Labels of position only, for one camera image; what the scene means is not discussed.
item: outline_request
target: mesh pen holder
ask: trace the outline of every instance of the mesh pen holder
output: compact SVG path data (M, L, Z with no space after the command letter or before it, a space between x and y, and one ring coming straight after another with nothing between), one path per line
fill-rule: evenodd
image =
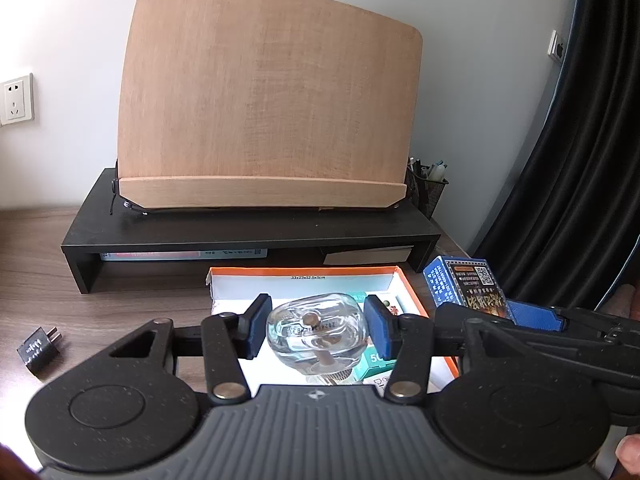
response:
M442 182L427 180L407 169L404 183L406 184L406 195L411 202L423 215L431 218L438 205L442 191L449 182L445 178L442 179Z

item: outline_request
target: wall power outlet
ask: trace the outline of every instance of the wall power outlet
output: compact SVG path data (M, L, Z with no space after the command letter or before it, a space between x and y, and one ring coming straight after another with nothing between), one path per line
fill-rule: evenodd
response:
M33 75L0 83L0 123L4 125L33 119Z
M551 40L549 41L549 48L546 50L547 55L553 59L556 63L562 64L564 61L564 51L566 44L564 38L560 36L558 31L554 30L551 33Z

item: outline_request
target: black curtain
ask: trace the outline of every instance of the black curtain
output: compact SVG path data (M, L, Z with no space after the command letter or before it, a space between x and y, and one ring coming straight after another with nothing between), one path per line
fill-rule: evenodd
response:
M640 233L640 0L577 0L556 97L474 256L507 297L594 308Z

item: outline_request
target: metal rivet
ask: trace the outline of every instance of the metal rivet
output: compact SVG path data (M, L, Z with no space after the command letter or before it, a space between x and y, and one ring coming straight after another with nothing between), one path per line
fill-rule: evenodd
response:
M420 393L420 384L413 381L398 381L390 386L391 395L404 399L405 397L415 397Z
M220 383L213 388L213 394L219 399L237 399L246 393L246 388L239 383Z

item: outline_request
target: qr code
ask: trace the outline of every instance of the qr code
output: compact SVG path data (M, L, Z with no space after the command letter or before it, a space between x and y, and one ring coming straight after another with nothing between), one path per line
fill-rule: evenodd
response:
M476 272L478 273L478 278L480 278L480 282L483 285L493 285L494 280L491 279L491 275L486 267L474 267Z

